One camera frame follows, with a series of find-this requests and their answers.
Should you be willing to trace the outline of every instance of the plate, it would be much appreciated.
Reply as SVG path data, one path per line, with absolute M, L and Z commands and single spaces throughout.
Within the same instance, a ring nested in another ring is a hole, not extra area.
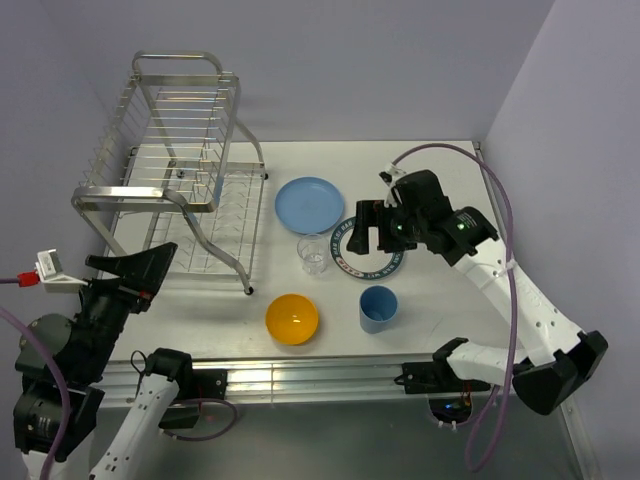
M 404 258 L 404 252 L 384 253 L 376 250 L 378 230 L 369 229 L 369 254 L 357 255 L 347 251 L 347 242 L 353 233 L 356 217 L 340 223 L 331 234 L 331 257 L 340 269 L 362 280 L 380 280 L 395 272 Z
M 322 178 L 296 178 L 276 195 L 276 215 L 282 224 L 304 235 L 329 230 L 340 220 L 343 211 L 342 195 Z
M 289 293 L 276 298 L 265 318 L 267 330 L 273 338 L 285 345 L 300 345 L 318 329 L 318 310 L 304 295 Z

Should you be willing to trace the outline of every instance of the cup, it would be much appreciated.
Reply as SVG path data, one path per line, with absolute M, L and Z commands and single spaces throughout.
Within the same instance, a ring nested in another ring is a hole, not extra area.
M 310 275 L 318 275 L 327 268 L 329 242 L 320 235 L 305 235 L 298 242 L 298 255 L 302 269 Z
M 360 326 L 367 333 L 387 328 L 398 311 L 398 299 L 387 287 L 375 285 L 360 295 Z

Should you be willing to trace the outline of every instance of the dish rack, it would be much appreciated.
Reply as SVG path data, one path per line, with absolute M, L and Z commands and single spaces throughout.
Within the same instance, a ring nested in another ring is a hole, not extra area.
M 204 60 L 215 74 L 143 73 L 141 59 Z M 238 78 L 207 52 L 140 51 L 132 68 L 73 193 L 74 208 L 117 256 L 127 252 L 115 222 L 142 213 L 149 219 L 144 249 L 178 244 L 169 274 L 237 276 L 250 295 L 267 173 L 260 144 L 237 118 Z M 255 147 L 257 162 L 228 161 L 235 128 Z M 115 212 L 115 221 L 105 212 Z

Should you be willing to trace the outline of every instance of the rack handle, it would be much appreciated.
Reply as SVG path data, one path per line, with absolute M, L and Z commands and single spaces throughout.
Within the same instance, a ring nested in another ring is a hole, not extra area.
M 200 52 L 196 50 L 168 50 L 164 52 L 154 52 L 140 50 L 136 52 L 131 61 L 131 67 L 134 72 L 140 72 L 138 60 L 141 58 L 158 59 L 158 60 L 205 60 L 216 69 L 218 75 L 222 75 L 222 64 L 218 57 L 209 52 Z

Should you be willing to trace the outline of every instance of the red connector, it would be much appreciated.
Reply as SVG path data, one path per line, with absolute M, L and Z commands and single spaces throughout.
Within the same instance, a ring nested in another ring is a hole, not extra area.
M 24 272 L 18 274 L 18 285 L 20 287 L 33 287 L 40 283 L 40 277 L 38 277 L 38 272 L 35 270 L 33 272 Z

